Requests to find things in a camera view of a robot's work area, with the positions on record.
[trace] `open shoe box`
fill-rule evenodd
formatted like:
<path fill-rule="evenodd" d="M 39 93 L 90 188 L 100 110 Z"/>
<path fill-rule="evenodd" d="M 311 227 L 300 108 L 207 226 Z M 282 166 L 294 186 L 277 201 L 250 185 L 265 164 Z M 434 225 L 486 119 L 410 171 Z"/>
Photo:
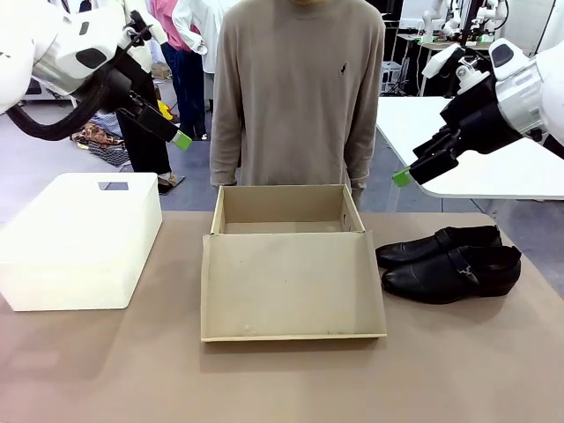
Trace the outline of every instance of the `open shoe box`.
<path fill-rule="evenodd" d="M 386 336 L 370 234 L 344 185 L 221 187 L 204 237 L 204 342 Z"/>

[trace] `black leather shoe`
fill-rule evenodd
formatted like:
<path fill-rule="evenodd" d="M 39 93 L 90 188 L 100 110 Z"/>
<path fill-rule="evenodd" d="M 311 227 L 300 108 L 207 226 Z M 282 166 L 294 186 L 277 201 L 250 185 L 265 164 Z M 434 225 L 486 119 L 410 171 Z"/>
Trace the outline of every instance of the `black leather shoe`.
<path fill-rule="evenodd" d="M 463 246 L 501 247 L 500 229 L 497 226 L 445 227 L 421 240 L 384 245 L 376 250 L 376 260 L 383 269 L 394 269 Z"/>
<path fill-rule="evenodd" d="M 448 304 L 506 295 L 519 276 L 521 252 L 515 247 L 461 247 L 387 271 L 382 286 L 409 300 Z"/>

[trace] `pink shirt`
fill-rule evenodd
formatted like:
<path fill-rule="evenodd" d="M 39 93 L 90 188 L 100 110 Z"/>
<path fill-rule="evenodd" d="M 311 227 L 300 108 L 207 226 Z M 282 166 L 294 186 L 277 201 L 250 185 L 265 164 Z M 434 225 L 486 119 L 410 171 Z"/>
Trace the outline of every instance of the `pink shirt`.
<path fill-rule="evenodd" d="M 192 51 L 182 40 L 173 22 L 173 10 L 178 0 L 151 0 L 151 14 L 160 22 L 168 35 L 168 43 L 177 50 Z M 190 31 L 200 33 L 194 25 Z"/>

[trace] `shoe strap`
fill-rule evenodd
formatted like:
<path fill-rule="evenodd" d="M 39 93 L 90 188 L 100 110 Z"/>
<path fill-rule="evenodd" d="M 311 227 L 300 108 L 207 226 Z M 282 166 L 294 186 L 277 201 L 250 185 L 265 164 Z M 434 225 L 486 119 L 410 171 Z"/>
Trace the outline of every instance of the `shoe strap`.
<path fill-rule="evenodd" d="M 453 242 L 449 237 L 449 233 L 446 229 L 441 229 L 434 234 L 434 238 L 444 247 L 446 250 L 453 248 Z"/>
<path fill-rule="evenodd" d="M 456 271 L 461 277 L 469 280 L 474 285 L 479 285 L 478 278 L 472 271 L 472 266 L 464 259 L 459 249 L 452 249 L 448 255 L 450 262 L 455 266 Z"/>

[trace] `shoe heel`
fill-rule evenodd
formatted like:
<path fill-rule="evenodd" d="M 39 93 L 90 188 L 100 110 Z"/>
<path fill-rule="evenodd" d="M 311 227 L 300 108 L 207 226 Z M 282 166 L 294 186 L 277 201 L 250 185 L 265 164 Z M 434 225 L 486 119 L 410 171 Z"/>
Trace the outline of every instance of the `shoe heel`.
<path fill-rule="evenodd" d="M 484 289 L 479 293 L 480 297 L 503 297 L 511 291 L 511 289 L 515 286 L 512 285 L 505 285 L 505 286 L 496 286 L 495 288 Z"/>

